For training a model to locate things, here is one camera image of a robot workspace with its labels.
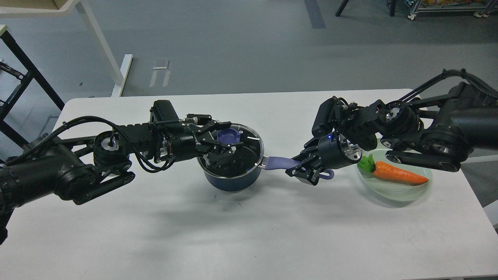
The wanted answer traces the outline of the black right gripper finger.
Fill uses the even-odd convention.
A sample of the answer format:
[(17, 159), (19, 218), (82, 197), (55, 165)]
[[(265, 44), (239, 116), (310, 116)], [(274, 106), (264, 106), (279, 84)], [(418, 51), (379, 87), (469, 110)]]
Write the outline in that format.
[(302, 151), (292, 159), (301, 163), (320, 163), (321, 157), (318, 151), (319, 140), (319, 138), (312, 138), (306, 142)]
[(316, 186), (321, 179), (331, 180), (331, 169), (318, 168), (306, 166), (302, 161), (293, 160), (285, 168), (285, 173), (290, 177), (295, 177), (302, 183)]

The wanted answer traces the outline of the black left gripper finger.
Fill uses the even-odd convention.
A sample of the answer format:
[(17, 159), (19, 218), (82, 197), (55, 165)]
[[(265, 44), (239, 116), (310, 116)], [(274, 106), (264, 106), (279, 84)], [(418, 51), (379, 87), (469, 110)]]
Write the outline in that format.
[(203, 162), (205, 167), (228, 165), (233, 161), (235, 152), (243, 145), (243, 142), (226, 144), (217, 140), (203, 139), (197, 143), (197, 160)]
[(187, 114), (187, 119), (193, 120), (191, 131), (197, 139), (203, 140), (214, 131), (229, 129), (232, 125), (231, 122), (220, 122), (207, 114)]

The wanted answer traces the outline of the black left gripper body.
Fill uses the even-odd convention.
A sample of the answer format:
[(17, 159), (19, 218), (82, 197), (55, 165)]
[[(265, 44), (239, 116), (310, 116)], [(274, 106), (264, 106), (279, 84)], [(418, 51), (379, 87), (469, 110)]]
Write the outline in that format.
[(176, 161), (186, 161), (203, 156), (198, 150), (195, 133), (199, 127), (181, 124), (170, 125), (170, 154)]

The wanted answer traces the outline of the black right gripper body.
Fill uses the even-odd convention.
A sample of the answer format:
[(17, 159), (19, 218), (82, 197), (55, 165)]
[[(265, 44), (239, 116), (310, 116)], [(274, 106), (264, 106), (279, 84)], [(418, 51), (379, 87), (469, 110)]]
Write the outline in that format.
[(331, 133), (317, 138), (316, 167), (337, 170), (358, 163), (362, 150), (341, 133)]

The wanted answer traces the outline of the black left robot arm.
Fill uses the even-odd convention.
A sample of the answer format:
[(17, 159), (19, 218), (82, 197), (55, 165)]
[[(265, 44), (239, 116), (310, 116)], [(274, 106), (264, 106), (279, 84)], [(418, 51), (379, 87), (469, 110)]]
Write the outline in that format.
[(148, 173), (176, 162), (206, 156), (211, 165), (226, 165), (242, 148), (239, 135), (218, 140), (213, 132), (231, 127), (211, 115), (178, 117), (171, 101), (157, 100), (151, 119), (117, 125), (96, 116), (64, 122), (23, 147), (23, 154), (1, 164), (1, 242), (14, 209), (46, 195), (81, 205), (135, 179), (130, 155)]

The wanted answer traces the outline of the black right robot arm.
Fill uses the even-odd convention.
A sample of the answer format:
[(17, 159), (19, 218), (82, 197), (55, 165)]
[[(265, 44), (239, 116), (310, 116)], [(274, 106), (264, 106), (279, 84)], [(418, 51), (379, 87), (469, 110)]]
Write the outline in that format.
[(324, 101), (312, 139), (286, 174), (315, 186), (319, 175), (360, 162), (381, 143), (393, 163), (457, 172), (475, 148), (497, 148), (497, 90), (462, 70), (440, 75), (405, 96), (369, 106)]

